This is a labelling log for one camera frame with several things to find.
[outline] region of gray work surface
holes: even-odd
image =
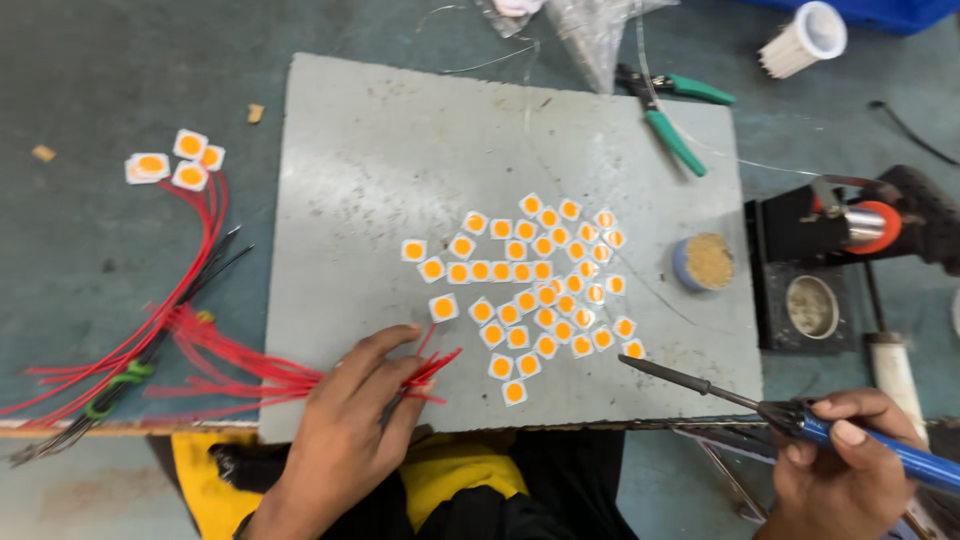
[[[530,45],[502,39],[476,10],[443,10],[433,0],[231,0],[230,2],[8,2],[0,17],[0,404],[46,387],[22,371],[78,365],[110,351],[162,299],[199,245],[192,211],[150,186],[123,184],[133,152],[169,151],[178,128],[209,135],[228,150],[229,223],[242,223],[237,247],[256,243],[197,298],[224,334],[261,350],[266,326],[279,170],[283,95],[292,55],[332,55],[420,71],[466,68]],[[737,97],[731,107],[744,160],[787,169],[872,177],[891,165],[920,167],[954,198],[957,169],[907,140],[877,111],[884,99],[923,137],[960,154],[951,112],[960,103],[960,32],[949,17],[912,37],[850,29],[843,56],[774,81],[756,51],[790,14],[729,0],[684,0],[644,16],[654,74],[678,73]],[[540,39],[531,86],[588,90],[545,17],[525,37]],[[522,84],[527,51],[463,76]],[[628,25],[619,60],[637,65]],[[256,126],[247,104],[266,106]],[[46,144],[57,157],[30,155]],[[746,199],[767,198],[808,177],[740,164]],[[171,224],[185,224],[172,227]],[[914,257],[882,261],[876,277],[892,329],[910,340],[924,416],[960,414],[960,339],[950,303],[960,280]],[[854,330],[872,331],[859,269],[848,272]],[[870,384],[858,353],[792,356],[763,352],[764,396],[822,395]],[[162,350],[151,382],[183,384],[198,372],[175,347]],[[0,420],[37,417],[80,394],[64,393]],[[130,398],[111,416],[240,405],[224,396]],[[257,411],[229,416],[255,421]]]
[[[530,105],[529,132],[524,112]],[[396,324],[430,325],[429,299],[453,292],[461,316],[438,325],[427,352],[464,351],[437,376],[446,405],[421,421],[441,431],[550,426],[744,413],[745,409],[654,380],[621,364],[619,346],[574,359],[561,346],[526,381],[529,400],[504,406],[487,375],[491,352],[467,308],[495,306],[530,284],[424,283],[399,260],[404,238],[441,253],[469,210],[524,217],[533,191],[564,197],[582,218],[611,207],[628,241],[606,272],[627,277],[627,295],[596,309],[599,324],[625,314],[658,363],[709,377],[749,396],[761,392],[753,292],[743,228],[733,125],[727,108],[671,102],[677,121],[717,154],[687,176],[642,123],[637,99],[487,83],[307,54],[294,56],[280,160],[267,353],[327,370],[353,343]],[[692,234],[723,234],[740,261],[722,292],[688,292],[669,262]],[[502,260],[504,242],[477,237],[471,259]],[[572,268],[555,253],[556,275]],[[531,313],[521,323],[540,333]],[[412,347],[402,352],[411,352]],[[496,352],[519,356],[501,344]],[[301,403],[260,412],[268,441],[289,440]]]

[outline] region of black pants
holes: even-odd
[[[616,508],[624,432],[519,431],[510,456],[530,497],[505,500],[488,486],[457,492],[416,534],[406,492],[394,472],[344,514],[324,540],[494,540],[575,538],[636,540]],[[263,493],[279,478],[289,445],[214,445],[210,453],[239,489]]]

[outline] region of green plier handle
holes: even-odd
[[[700,81],[687,79],[673,73],[666,76],[673,83],[673,92],[676,94],[690,96],[709,101],[717,105],[733,105],[736,98],[723,90],[718,90],[713,86],[706,85]]]
[[[670,120],[666,117],[666,114],[663,114],[659,110],[648,110],[643,114],[643,117],[646,118],[647,122],[653,126],[654,131],[657,132],[657,136],[660,137],[660,140],[663,141],[663,144],[667,146],[680,161],[682,161],[693,174],[698,177],[706,176],[707,168],[704,167],[700,160],[687,148],[684,140],[680,138],[677,134],[677,131],[673,129],[673,126],[670,124]]]

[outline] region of yellow cloth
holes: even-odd
[[[222,481],[206,451],[217,443],[253,445],[256,435],[174,433],[170,441],[183,497],[203,540],[229,540],[263,496]],[[496,433],[457,433],[433,435],[412,446],[399,472],[407,492],[407,518],[414,530],[420,530],[433,510],[461,489],[488,485],[505,499],[517,493],[529,495],[523,475],[507,455],[509,443]]]
[[[508,444],[491,443],[493,433],[439,434],[407,451],[398,469],[407,491],[407,518],[419,531],[443,501],[461,489],[488,485],[505,499],[529,495],[523,475],[507,455]]]
[[[217,463],[206,453],[217,443],[256,443],[256,434],[174,433],[170,437],[177,478],[203,540],[229,540],[262,495],[240,491],[217,476]]]

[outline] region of plastic bag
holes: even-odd
[[[520,17],[501,15],[500,12],[496,10],[493,0],[473,0],[473,3],[480,8],[480,11],[487,17],[493,29],[500,34],[500,37],[510,37],[523,30],[523,27],[530,22],[530,17],[533,16],[529,14]]]
[[[616,55],[627,20],[678,4],[680,0],[547,0],[544,8],[593,90],[612,94]]]

